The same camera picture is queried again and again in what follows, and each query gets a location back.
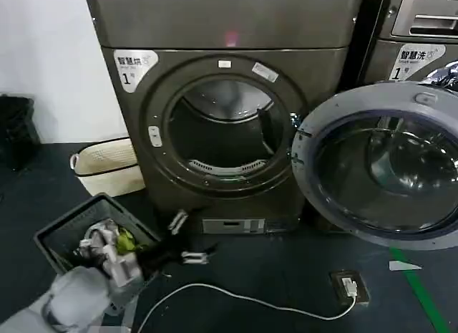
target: floor outlet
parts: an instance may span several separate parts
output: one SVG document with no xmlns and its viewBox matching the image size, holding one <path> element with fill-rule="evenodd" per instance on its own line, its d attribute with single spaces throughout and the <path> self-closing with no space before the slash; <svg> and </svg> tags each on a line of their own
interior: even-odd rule
<svg viewBox="0 0 458 333">
<path fill-rule="evenodd" d="M 367 304 L 369 303 L 369 293 L 364 285 L 363 279 L 359 272 L 356 271 L 335 271 L 330 273 L 331 282 L 334 290 L 336 291 L 337 298 L 342 306 L 348 306 L 352 303 L 353 299 L 347 295 L 344 282 L 348 279 L 356 282 L 358 295 L 356 296 L 356 303 Z"/>
</svg>

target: open door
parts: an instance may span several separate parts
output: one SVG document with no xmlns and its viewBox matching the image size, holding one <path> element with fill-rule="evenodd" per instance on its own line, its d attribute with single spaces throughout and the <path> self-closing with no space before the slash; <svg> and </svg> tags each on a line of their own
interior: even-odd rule
<svg viewBox="0 0 458 333">
<path fill-rule="evenodd" d="M 292 148 L 303 194 L 373 243 L 458 245 L 458 95 L 416 82 L 342 92 L 301 124 Z"/>
</svg>

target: woven basket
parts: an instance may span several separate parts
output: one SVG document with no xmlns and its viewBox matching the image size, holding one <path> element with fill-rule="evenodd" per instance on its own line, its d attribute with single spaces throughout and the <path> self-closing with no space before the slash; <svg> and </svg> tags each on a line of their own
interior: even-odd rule
<svg viewBox="0 0 458 333">
<path fill-rule="evenodd" d="M 145 187 L 137 156 L 128 137 L 95 143 L 81 149 L 71 156 L 70 168 L 92 196 L 107 193 L 115 197 Z"/>
</svg>

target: laundry basket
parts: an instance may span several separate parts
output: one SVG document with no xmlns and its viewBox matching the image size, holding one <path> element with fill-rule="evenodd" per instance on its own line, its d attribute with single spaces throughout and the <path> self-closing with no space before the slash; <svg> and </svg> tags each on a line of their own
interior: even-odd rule
<svg viewBox="0 0 458 333">
<path fill-rule="evenodd" d="M 130 138 L 94 143 L 73 154 L 70 168 L 92 195 L 115 197 L 145 187 Z"/>
<path fill-rule="evenodd" d="M 159 238 L 145 224 L 137 220 L 126 208 L 106 194 L 90 198 L 61 218 L 50 223 L 35 234 L 34 240 L 40 251 L 47 258 L 58 274 L 65 274 L 76 266 L 77 259 L 73 251 L 87 229 L 94 223 L 111 218 L 116 224 L 126 228 L 139 244 L 152 247 Z M 131 284 L 116 289 L 111 293 L 112 304 L 106 311 L 109 315 L 118 315 L 123 308 L 136 297 L 156 274 L 138 279 Z"/>
</svg>

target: power cord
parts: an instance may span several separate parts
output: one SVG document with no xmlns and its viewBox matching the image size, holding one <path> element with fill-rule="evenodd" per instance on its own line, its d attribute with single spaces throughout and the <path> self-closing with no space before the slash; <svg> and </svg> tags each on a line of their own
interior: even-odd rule
<svg viewBox="0 0 458 333">
<path fill-rule="evenodd" d="M 266 306 L 266 307 L 269 307 L 269 308 L 272 308 L 272 309 L 276 309 L 276 310 L 281 310 L 283 312 L 293 312 L 293 313 L 298 313 L 298 314 L 302 314 L 302 315 L 306 315 L 306 316 L 309 316 L 309 317 L 314 317 L 316 319 L 320 319 L 320 320 L 325 320 L 325 321 L 332 321 L 332 320 L 336 320 L 336 319 L 340 319 L 341 317 L 347 315 L 352 309 L 353 307 L 355 306 L 356 304 L 356 295 L 357 295 L 357 291 L 356 291 L 356 283 L 354 282 L 351 282 L 351 284 L 349 284 L 350 287 L 354 286 L 354 289 L 349 289 L 347 288 L 346 286 L 346 290 L 347 290 L 347 294 L 349 295 L 349 297 L 352 297 L 353 298 L 353 302 L 351 303 L 351 306 L 346 309 L 343 313 L 339 314 L 339 315 L 336 315 L 334 317 L 322 317 L 321 315 L 317 315 L 317 314 L 313 314 L 313 313 L 309 313 L 309 312 L 305 312 L 304 310 L 300 310 L 300 309 L 294 309 L 294 308 L 288 308 L 288 307 L 277 307 L 276 305 L 273 305 L 273 304 L 270 304 L 268 302 L 264 302 L 264 301 L 261 301 L 260 299 L 254 299 L 253 297 L 248 297 L 248 296 L 242 296 L 242 295 L 238 295 L 238 294 L 234 294 L 233 292 L 230 292 L 228 290 L 225 290 L 225 289 L 221 289 L 217 286 L 214 286 L 214 285 L 209 285 L 209 284 L 205 284 L 205 283 L 191 283 L 191 284 L 186 284 L 184 286 L 181 286 L 180 288 L 174 290 L 173 292 L 171 292 L 170 294 L 168 294 L 167 296 L 163 297 L 161 300 L 159 300 L 158 303 L 156 303 L 152 308 L 151 310 L 148 312 L 147 316 L 145 317 L 145 319 L 143 320 L 142 324 L 140 325 L 140 328 L 138 329 L 138 332 L 137 333 L 141 333 L 142 332 L 142 329 L 143 327 L 146 325 L 148 319 L 150 318 L 151 314 L 154 312 L 154 310 L 156 310 L 156 308 L 158 308 L 162 303 L 164 303 L 165 301 L 167 301 L 170 297 L 172 297 L 173 295 L 175 295 L 176 293 L 184 290 L 184 289 L 187 289 L 187 288 L 191 288 L 191 287 L 195 287 L 195 286 L 200 286 L 200 287 L 203 287 L 203 288 L 209 288 L 209 289 L 213 289 L 213 290 L 216 290 L 216 291 L 219 291 L 219 292 L 222 292 L 223 294 L 226 294 L 228 296 L 231 296 L 231 297 L 234 297 L 236 299 L 244 299 L 246 301 L 251 301 L 251 302 L 255 302 L 255 303 L 258 303 L 258 304 L 262 304 L 263 306 Z"/>
</svg>

